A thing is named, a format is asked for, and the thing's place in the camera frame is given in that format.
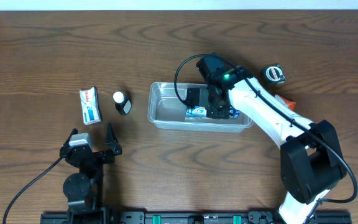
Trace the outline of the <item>green square ointment box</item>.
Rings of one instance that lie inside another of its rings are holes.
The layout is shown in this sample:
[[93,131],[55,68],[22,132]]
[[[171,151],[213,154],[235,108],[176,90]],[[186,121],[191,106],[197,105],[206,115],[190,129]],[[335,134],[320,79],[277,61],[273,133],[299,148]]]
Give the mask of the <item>green square ointment box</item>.
[[281,65],[269,65],[261,70],[261,76],[267,86],[279,85],[286,81]]

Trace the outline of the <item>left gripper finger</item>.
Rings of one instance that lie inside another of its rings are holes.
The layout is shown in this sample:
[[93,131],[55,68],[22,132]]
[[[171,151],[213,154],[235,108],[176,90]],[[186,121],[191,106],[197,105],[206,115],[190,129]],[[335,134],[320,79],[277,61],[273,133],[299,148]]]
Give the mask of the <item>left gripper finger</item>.
[[71,131],[69,137],[67,138],[67,140],[63,143],[63,147],[69,147],[70,146],[70,139],[73,135],[78,134],[78,130],[76,128],[73,128],[73,130]]
[[108,123],[107,131],[106,131],[106,145],[108,147],[116,147],[118,144],[119,142],[114,135],[112,124]]

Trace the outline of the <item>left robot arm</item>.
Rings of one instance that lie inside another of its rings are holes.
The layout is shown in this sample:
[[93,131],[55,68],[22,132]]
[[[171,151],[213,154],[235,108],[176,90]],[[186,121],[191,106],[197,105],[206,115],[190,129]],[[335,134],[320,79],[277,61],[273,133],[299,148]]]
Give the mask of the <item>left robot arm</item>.
[[111,223],[114,220],[111,210],[102,203],[103,166],[112,164],[115,157],[122,154],[112,124],[107,127],[106,145],[106,150],[94,152],[90,135],[73,129],[60,149],[60,157],[79,169],[63,184],[68,200],[68,223]]

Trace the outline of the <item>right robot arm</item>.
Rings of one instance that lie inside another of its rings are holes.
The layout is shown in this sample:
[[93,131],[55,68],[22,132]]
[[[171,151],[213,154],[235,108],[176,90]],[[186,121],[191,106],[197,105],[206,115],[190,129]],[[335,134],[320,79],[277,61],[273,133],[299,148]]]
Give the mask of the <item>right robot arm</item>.
[[314,123],[283,105],[244,67],[216,54],[201,54],[196,64],[207,83],[207,115],[228,119],[230,110],[252,119],[280,149],[284,202],[267,223],[319,223],[316,209],[326,194],[349,175],[335,128]]

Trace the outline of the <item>red medicine sachet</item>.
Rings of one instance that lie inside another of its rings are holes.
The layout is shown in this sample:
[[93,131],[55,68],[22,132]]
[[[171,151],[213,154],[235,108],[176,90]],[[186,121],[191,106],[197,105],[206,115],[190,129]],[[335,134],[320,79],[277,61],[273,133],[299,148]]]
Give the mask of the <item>red medicine sachet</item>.
[[295,101],[291,101],[288,100],[280,95],[275,95],[275,99],[279,102],[281,102],[284,106],[286,106],[287,108],[289,108],[290,110],[294,110],[295,106],[296,106],[296,102]]

